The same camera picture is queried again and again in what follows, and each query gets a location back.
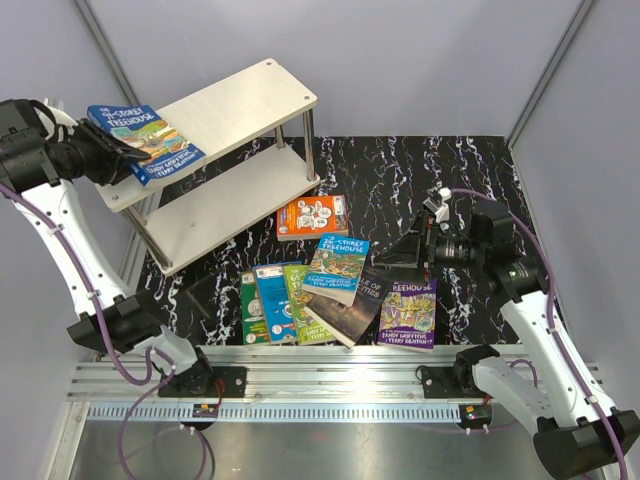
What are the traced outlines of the blue 26-storey treehouse book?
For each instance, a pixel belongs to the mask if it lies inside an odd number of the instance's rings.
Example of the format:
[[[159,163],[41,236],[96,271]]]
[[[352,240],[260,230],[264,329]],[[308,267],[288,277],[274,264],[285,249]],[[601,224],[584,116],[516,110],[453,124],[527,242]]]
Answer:
[[[309,264],[302,289],[350,307],[369,249],[367,240],[324,234]]]

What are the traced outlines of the green 65-storey treehouse book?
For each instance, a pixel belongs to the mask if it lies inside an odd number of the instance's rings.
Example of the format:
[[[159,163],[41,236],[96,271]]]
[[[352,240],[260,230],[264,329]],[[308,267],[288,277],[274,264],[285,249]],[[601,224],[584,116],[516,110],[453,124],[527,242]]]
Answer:
[[[334,335],[326,330],[317,320],[305,310],[312,295],[302,289],[308,266],[301,264],[286,264],[283,266],[285,286],[292,311],[294,326],[299,345],[317,345],[336,341]]]

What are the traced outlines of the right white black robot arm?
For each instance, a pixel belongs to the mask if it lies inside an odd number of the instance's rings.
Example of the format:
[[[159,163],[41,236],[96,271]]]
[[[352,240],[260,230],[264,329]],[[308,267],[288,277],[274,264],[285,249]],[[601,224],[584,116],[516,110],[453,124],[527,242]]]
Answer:
[[[445,202],[426,200],[413,225],[374,258],[395,279],[434,277],[444,268],[475,273],[517,333],[544,382],[537,389],[496,348],[483,344],[457,353],[449,382],[465,397],[489,396],[531,435],[542,466],[555,479],[571,479],[617,464],[627,478],[625,455],[639,437],[639,416],[621,410],[598,384],[557,316],[551,290],[535,259],[520,255],[515,216],[495,200],[471,209],[470,227],[447,234]]]

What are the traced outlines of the dark tale of two cities book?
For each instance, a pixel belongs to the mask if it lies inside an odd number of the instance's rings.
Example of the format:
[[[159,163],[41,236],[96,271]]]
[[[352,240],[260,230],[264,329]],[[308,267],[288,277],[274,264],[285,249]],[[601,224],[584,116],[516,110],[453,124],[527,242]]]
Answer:
[[[304,311],[340,343],[352,348],[374,322],[391,285],[392,281],[384,270],[367,266],[363,270],[351,306],[314,295]]]

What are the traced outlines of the blue 91-storey treehouse book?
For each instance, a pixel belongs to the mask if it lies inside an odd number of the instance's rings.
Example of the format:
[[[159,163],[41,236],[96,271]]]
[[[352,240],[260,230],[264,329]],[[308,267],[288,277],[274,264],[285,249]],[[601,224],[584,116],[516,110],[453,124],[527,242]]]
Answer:
[[[149,155],[130,166],[142,186],[164,181],[206,157],[149,105],[91,105],[87,116],[116,139]]]

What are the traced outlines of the light blue paperback book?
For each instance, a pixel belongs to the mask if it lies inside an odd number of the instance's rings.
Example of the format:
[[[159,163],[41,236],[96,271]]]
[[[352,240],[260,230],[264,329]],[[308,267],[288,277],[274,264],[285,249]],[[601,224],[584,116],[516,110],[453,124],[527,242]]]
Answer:
[[[253,268],[258,298],[272,344],[288,344],[297,341],[284,267],[300,264],[300,261],[293,261],[258,265]]]

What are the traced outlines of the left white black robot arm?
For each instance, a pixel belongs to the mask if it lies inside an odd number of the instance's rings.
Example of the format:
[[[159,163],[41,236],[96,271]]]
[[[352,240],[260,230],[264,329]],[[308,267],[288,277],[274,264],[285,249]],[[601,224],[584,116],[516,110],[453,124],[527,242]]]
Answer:
[[[78,317],[68,329],[79,346],[110,357],[130,383],[154,373],[159,393],[221,394],[207,356],[172,332],[147,291],[133,291],[113,270],[84,218],[74,180],[116,185],[150,154],[89,119],[30,99],[1,104],[1,194],[36,230],[65,280]]]

